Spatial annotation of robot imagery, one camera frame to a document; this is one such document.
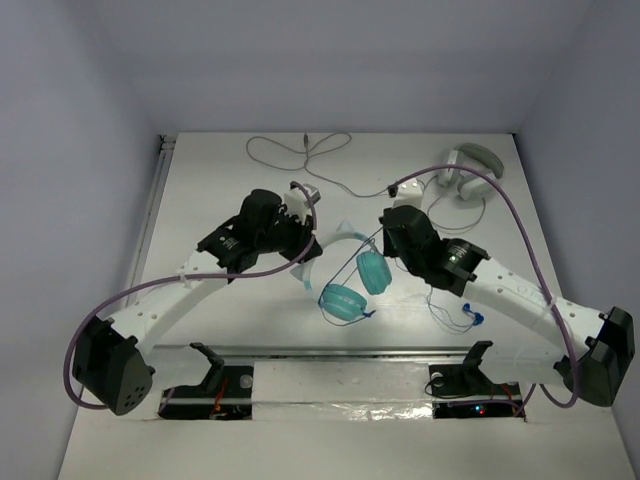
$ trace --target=white table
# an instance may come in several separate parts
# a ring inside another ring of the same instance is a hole
[[[384,197],[356,199],[306,173],[285,173],[251,162],[244,145],[250,134],[187,133],[178,138],[153,229],[142,280],[165,276],[195,244],[237,213],[252,188],[284,192],[291,180],[316,185],[320,233],[349,219],[373,232],[390,205]],[[301,145],[300,134],[271,138]],[[320,134],[312,135],[312,142]],[[552,289],[559,291],[535,207],[510,135],[357,134],[346,148],[312,161],[318,173],[352,189],[370,193],[392,180],[435,164],[444,151],[462,142],[494,150],[506,167],[504,188],[512,198]],[[301,159],[256,143],[260,158],[290,166]],[[438,194],[434,185],[425,203]],[[433,217],[465,224],[479,204],[450,194]],[[533,279],[524,246],[506,206],[488,201],[483,221],[464,235],[502,263]],[[316,263],[314,277],[328,279],[355,248],[329,249]],[[282,263],[263,257],[255,269]],[[324,322],[300,283],[288,274],[234,282],[202,302],[162,340],[165,345],[201,341],[223,347],[452,350],[491,339],[500,345],[541,342],[500,315],[465,335],[450,335],[431,319],[423,282],[392,266],[394,282],[371,300],[376,315],[349,328]],[[464,321],[462,301],[436,293],[434,303]],[[203,474],[266,478],[633,478],[610,410],[580,403],[570,411],[551,406],[541,394],[529,408],[530,423],[514,419],[413,422],[167,422],[117,419],[109,413],[80,411],[63,465],[70,478],[197,478]]]

